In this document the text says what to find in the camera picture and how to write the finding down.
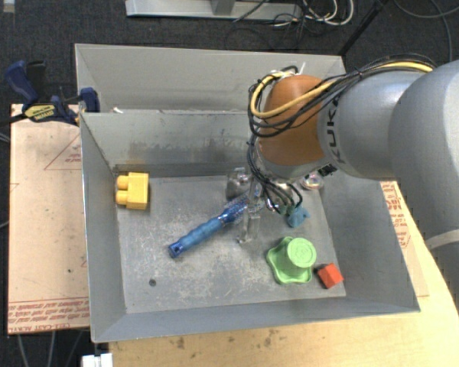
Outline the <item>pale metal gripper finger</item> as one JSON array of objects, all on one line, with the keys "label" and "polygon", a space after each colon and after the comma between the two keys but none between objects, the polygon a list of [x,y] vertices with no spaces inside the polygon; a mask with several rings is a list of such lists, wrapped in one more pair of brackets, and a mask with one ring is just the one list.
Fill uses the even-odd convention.
[{"label": "pale metal gripper finger", "polygon": [[249,210],[246,206],[242,211],[239,221],[239,234],[237,237],[238,243],[246,243],[250,239],[249,237]]},{"label": "pale metal gripper finger", "polygon": [[260,191],[255,190],[252,193],[249,203],[249,240],[253,240],[258,233],[261,210],[262,201]]}]

